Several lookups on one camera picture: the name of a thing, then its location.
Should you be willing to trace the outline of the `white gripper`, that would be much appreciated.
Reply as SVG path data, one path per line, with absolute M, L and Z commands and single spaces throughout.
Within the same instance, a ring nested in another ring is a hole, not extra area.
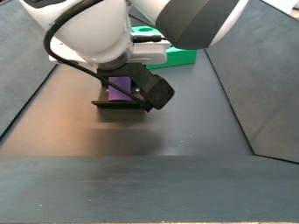
M 133 43 L 130 38 L 130 32 L 118 35 L 58 32 L 50 49 L 65 60 L 101 70 L 114 70 L 125 63 L 152 65 L 166 61 L 165 49 L 170 46 L 166 41 Z

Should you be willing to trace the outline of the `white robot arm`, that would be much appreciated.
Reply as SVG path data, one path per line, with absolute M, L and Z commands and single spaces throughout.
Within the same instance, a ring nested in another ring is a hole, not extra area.
M 212 46 L 238 20 L 248 0 L 18 0 L 43 30 L 76 53 L 76 60 L 104 69 L 125 63 L 160 64 L 164 49 Z M 133 41 L 129 10 L 137 9 L 162 34 L 158 43 Z

